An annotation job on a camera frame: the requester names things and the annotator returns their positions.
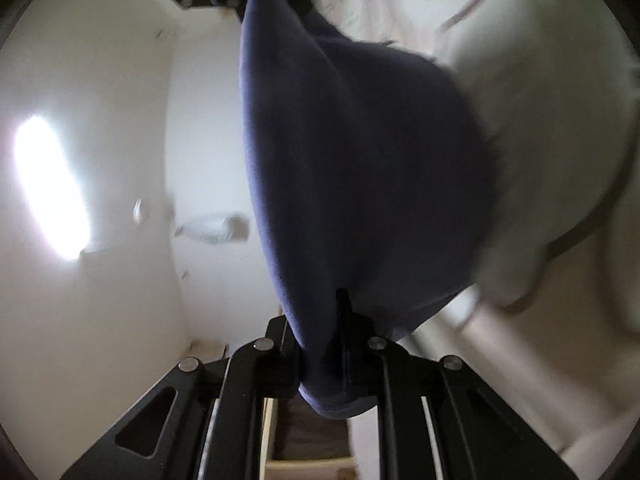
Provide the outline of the purple-blue garment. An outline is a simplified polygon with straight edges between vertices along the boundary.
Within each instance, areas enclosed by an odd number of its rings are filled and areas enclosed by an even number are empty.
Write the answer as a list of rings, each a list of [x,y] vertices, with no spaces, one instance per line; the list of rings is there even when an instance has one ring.
[[[358,42],[288,0],[248,0],[240,92],[250,196],[320,415],[371,401],[344,357],[360,334],[399,339],[472,282],[497,161],[446,70]]]

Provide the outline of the wooden shelf unit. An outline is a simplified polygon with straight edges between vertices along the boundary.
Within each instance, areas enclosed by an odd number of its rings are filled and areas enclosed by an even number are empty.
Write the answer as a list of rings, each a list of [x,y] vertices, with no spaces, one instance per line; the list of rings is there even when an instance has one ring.
[[[358,478],[347,422],[318,415],[300,396],[264,408],[259,478]]]

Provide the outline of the bunny print bed sheet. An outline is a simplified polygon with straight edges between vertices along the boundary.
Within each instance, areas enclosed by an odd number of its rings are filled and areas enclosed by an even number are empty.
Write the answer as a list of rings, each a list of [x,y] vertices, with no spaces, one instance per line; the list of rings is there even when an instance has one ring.
[[[600,477],[639,417],[639,179],[559,255],[639,135],[639,63],[603,0],[316,0],[347,35],[439,62],[498,155],[473,284],[402,342],[467,360],[576,472]]]

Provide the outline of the long ceiling light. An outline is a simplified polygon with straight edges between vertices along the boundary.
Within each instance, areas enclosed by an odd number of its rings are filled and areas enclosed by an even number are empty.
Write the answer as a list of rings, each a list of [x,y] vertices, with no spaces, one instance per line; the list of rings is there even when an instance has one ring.
[[[46,118],[32,115],[17,127],[13,159],[43,240],[58,258],[78,260],[91,240],[89,211],[60,137]]]

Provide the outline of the white wall air conditioner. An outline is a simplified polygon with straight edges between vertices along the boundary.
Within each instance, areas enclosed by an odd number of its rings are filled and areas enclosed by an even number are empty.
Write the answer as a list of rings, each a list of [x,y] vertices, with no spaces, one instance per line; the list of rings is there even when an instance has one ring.
[[[247,242],[250,219],[242,214],[208,214],[177,226],[174,237],[185,237],[207,245]]]

